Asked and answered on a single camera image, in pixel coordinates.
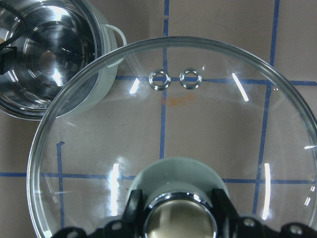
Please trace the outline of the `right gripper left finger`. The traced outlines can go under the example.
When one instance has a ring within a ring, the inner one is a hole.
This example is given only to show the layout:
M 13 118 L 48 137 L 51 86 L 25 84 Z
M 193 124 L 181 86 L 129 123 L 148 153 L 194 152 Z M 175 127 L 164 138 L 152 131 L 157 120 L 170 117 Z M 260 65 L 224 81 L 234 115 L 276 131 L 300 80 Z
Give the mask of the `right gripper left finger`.
M 141 189 L 130 192 L 124 212 L 112 217 L 90 234 L 83 228 L 66 227 L 56 232 L 54 238 L 139 238 L 144 222 L 144 198 Z

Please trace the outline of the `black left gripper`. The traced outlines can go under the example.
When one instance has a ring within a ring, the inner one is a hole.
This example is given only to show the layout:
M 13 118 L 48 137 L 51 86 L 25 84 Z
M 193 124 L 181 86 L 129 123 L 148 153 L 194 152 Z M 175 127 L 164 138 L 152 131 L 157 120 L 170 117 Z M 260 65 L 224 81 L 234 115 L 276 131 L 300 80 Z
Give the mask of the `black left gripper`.
M 9 46 L 0 50 L 0 74 L 4 75 L 13 69 L 17 59 L 17 47 Z

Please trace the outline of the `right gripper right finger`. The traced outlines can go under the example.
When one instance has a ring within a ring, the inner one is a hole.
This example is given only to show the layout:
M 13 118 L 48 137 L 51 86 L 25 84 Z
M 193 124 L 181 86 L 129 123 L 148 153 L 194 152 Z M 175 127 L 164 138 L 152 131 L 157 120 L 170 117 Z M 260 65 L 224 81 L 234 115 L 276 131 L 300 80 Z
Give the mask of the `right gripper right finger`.
M 315 238 L 317 231 L 302 223 L 287 223 L 279 231 L 251 216 L 241 216 L 223 189 L 211 191 L 211 213 L 217 238 Z

